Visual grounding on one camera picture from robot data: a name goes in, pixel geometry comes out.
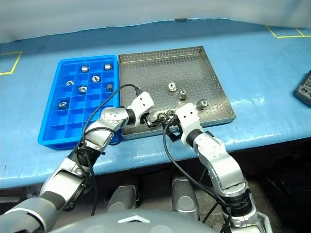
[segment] blue table surface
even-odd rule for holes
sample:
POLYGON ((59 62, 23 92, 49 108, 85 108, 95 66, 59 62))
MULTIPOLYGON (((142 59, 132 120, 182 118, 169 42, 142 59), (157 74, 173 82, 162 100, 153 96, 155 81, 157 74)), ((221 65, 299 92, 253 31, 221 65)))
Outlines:
MULTIPOLYGON (((286 35, 294 29, 276 30, 286 35)), ((311 69, 311 38, 276 38, 265 26, 224 19, 51 35, 1 44, 1 53, 23 54, 12 74, 0 76, 0 187, 44 182, 69 154, 37 143, 60 60, 200 45, 237 115, 232 123, 208 129, 228 151, 311 136, 311 109, 293 95, 311 69)), ((10 56, 1 56, 1 67, 10 63, 10 56)), ((180 142, 169 143, 169 149, 177 160, 196 157, 180 142)), ((168 161, 162 136, 153 136, 108 147, 94 169, 102 174, 168 161)))

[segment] metal nut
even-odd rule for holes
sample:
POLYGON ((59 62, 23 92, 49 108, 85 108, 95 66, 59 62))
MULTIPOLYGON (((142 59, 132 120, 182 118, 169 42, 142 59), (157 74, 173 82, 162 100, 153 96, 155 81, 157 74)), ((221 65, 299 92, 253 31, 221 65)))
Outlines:
POLYGON ((74 84, 73 80, 69 80, 69 81, 66 83, 67 86, 70 86, 70 85, 73 85, 73 84, 74 84))
POLYGON ((170 82, 168 85, 167 85, 167 88, 169 89, 169 91, 176 91, 177 90, 177 86, 176 86, 176 83, 175 82, 170 82))
POLYGON ((80 86, 80 87, 79 87, 79 92, 80 92, 81 94, 85 94, 86 91, 87 91, 87 87, 86 87, 86 86, 80 86))
POLYGON ((207 106, 208 106, 208 102, 206 99, 201 99, 196 104, 196 107, 201 110, 205 109, 207 106))
POLYGON ((92 77, 92 82, 99 82, 101 80, 101 77, 99 76, 99 75, 94 75, 93 77, 92 77))
POLYGON ((175 111, 174 110, 168 110, 166 112, 166 116, 168 119, 172 119, 175 116, 175 111))
POLYGON ((186 100, 188 97, 188 91, 182 90, 179 92, 179 99, 180 100, 186 100))
POLYGON ((88 66, 82 66, 82 67, 81 67, 81 71, 82 71, 83 73, 88 72, 88 70, 89 70, 89 67, 88 67, 88 66))
POLYGON ((112 84, 107 84, 106 92, 112 92, 112 90, 113 90, 113 85, 112 84))
POLYGON ((58 108, 59 109, 67 109, 67 102, 66 101, 63 101, 61 102, 59 105, 58 105, 58 108))
POLYGON ((159 113, 156 118, 158 120, 167 120, 167 115, 165 113, 159 113))
POLYGON ((105 64, 104 68, 105 68, 105 70, 111 70, 112 69, 112 65, 107 63, 107 64, 105 64))

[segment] yellow tape line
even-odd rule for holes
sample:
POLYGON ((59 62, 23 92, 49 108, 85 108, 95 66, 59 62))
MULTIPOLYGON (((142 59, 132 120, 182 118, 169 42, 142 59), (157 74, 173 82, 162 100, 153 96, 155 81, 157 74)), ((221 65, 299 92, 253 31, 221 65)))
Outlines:
POLYGON ((17 64, 18 64, 18 61, 22 55, 23 51, 16 51, 16 52, 5 52, 5 53, 0 53, 1 56, 5 56, 5 55, 11 55, 11 54, 18 54, 18 57, 16 59, 16 61, 14 62, 14 65, 11 69, 11 71, 7 71, 7 72, 0 72, 0 75, 4 75, 4 74, 13 74, 17 64))
POLYGON ((311 37, 311 35, 304 35, 298 28, 296 28, 296 30, 299 32, 300 35, 276 35, 274 33, 274 31, 272 31, 272 29, 268 26, 265 25, 266 28, 271 32, 271 34, 275 37, 275 38, 302 38, 302 37, 311 37))

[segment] perforated metal tray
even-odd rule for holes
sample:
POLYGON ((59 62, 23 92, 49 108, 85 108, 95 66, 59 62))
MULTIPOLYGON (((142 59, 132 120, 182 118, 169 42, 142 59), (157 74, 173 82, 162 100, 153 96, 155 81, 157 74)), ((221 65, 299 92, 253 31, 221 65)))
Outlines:
MULTIPOLYGON (((203 46, 119 55, 121 85, 133 83, 149 92, 155 102, 150 120, 159 113, 176 110, 180 106, 200 99, 208 101, 208 107, 198 110, 201 125, 211 126, 230 123, 236 118, 233 109, 216 77, 203 46), (176 82, 177 91, 170 92, 168 83, 176 82), (187 90, 188 98, 179 100, 179 91, 187 90)), ((130 88, 121 90, 121 106, 127 107, 135 98, 130 88)), ((126 126, 124 139, 134 139, 162 134, 161 127, 148 128, 126 126)))

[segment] black device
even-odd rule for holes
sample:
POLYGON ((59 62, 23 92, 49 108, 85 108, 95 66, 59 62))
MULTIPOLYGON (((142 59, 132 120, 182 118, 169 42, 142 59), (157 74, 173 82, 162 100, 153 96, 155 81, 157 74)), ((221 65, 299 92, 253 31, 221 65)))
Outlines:
POLYGON ((295 90, 295 96, 297 96, 305 104, 311 106, 311 70, 295 90))

